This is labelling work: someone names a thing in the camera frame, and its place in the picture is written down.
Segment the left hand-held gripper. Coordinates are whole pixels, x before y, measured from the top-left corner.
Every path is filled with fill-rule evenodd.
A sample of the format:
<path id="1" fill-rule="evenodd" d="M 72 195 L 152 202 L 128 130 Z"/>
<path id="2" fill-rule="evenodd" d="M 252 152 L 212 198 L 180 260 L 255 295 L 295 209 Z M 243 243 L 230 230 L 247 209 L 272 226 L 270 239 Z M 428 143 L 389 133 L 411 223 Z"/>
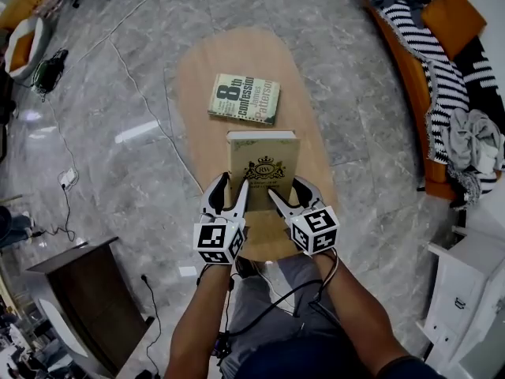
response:
<path id="1" fill-rule="evenodd" d="M 249 180 L 244 178 L 231 206 L 225 208 L 227 172 L 218 175 L 202 194 L 200 219 L 193 227 L 193 248 L 210 265 L 232 265 L 245 243 L 245 212 Z"/>

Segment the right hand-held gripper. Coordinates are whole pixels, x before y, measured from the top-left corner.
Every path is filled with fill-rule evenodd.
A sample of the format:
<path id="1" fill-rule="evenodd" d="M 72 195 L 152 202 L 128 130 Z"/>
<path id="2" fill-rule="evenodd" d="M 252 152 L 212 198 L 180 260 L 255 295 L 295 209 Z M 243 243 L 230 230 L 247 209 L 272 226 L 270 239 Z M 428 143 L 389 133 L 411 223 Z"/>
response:
<path id="1" fill-rule="evenodd" d="M 321 192 L 315 185 L 298 175 L 294 177 L 293 189 L 298 199 L 296 207 L 285 201 L 275 189 L 267 190 L 289 228 L 290 239 L 309 256 L 334 247 L 340 223 L 333 208 L 323 203 Z"/>

